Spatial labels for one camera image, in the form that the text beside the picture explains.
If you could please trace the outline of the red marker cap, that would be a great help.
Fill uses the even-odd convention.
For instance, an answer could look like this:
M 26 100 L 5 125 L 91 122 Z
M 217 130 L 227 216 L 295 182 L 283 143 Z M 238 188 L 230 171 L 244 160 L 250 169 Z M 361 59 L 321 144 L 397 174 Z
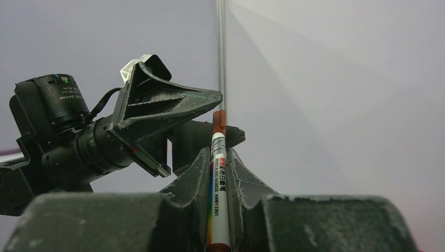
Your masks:
M 222 133 L 224 136 L 226 136 L 227 113 L 225 110 L 218 110 L 213 113 L 212 125 L 212 134 Z

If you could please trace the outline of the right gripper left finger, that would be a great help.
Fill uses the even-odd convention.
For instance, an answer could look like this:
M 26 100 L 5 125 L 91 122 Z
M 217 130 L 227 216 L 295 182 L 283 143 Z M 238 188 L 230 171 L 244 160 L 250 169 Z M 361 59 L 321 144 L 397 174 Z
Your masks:
M 157 193 L 39 196 L 4 251 L 204 251 L 209 154 Z

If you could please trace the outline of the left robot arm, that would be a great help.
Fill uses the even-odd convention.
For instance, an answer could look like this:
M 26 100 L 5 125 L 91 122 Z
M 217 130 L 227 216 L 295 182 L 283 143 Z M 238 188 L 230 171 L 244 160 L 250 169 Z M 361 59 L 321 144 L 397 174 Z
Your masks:
M 154 177 L 190 164 L 205 139 L 167 165 L 167 142 L 196 138 L 211 125 L 196 118 L 217 107 L 220 91 L 171 82 L 159 57 L 130 61 L 124 86 L 89 110 L 71 75 L 44 75 L 17 83 L 9 106 L 23 157 L 1 165 L 1 214 L 20 216 L 38 195 L 89 192 L 91 182 L 136 163 Z

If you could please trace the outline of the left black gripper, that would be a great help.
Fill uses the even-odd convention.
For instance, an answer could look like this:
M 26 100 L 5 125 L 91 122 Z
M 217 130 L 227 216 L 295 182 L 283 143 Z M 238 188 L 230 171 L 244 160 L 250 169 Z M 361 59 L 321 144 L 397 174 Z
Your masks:
M 223 100 L 216 90 L 192 88 L 160 79 L 135 65 L 126 85 L 117 119 L 106 132 L 122 143 L 121 150 L 152 176 L 168 177 L 167 135 L 172 143 L 174 174 L 187 170 L 201 149 L 211 147 L 213 126 L 193 121 Z

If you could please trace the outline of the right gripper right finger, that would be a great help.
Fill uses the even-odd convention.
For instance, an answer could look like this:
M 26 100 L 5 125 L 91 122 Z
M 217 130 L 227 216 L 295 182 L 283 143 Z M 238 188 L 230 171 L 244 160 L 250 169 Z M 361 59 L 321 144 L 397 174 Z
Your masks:
M 227 154 L 235 251 L 417 251 L 400 211 L 370 195 L 283 195 Z

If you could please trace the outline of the white marker pen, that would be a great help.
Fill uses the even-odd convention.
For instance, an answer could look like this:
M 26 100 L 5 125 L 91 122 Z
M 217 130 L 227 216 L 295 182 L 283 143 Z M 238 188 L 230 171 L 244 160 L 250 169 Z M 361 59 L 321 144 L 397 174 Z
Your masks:
M 206 251 L 232 251 L 226 171 L 226 138 L 212 136 Z

